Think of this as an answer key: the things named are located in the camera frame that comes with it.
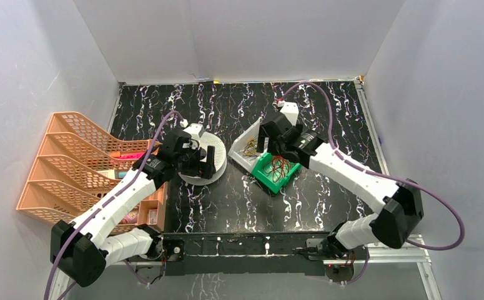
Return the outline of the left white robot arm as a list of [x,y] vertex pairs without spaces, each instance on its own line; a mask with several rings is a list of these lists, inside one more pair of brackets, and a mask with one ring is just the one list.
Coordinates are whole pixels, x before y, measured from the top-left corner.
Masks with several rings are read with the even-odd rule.
[[162,234],[147,224],[116,236],[111,232],[141,201],[176,176],[201,185],[218,180],[226,156],[224,142],[200,124],[168,132],[95,205],[71,222],[60,220],[52,227],[53,270],[59,269],[84,288],[119,261],[133,256],[164,258]]

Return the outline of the white perforated cable spool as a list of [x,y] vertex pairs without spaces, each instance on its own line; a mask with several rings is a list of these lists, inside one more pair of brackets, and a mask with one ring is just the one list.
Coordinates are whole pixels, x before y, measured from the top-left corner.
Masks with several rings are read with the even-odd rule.
[[200,148],[206,152],[207,146],[215,147],[216,173],[211,179],[205,178],[205,154],[205,156],[197,162],[193,170],[187,168],[186,170],[182,169],[181,172],[179,172],[179,176],[186,183],[196,186],[206,186],[216,182],[225,172],[227,165],[227,151],[224,142],[215,134],[205,132],[200,140]]

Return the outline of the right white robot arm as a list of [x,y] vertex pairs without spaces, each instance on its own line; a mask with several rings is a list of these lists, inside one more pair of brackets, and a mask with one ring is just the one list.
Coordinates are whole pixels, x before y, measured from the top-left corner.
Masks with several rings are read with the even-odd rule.
[[400,249],[423,218],[422,197],[415,182],[396,182],[346,156],[320,134],[292,124],[277,112],[258,126],[257,150],[299,163],[334,180],[358,196],[372,213],[340,223],[326,240],[308,246],[306,255],[346,258],[353,249],[382,243]]

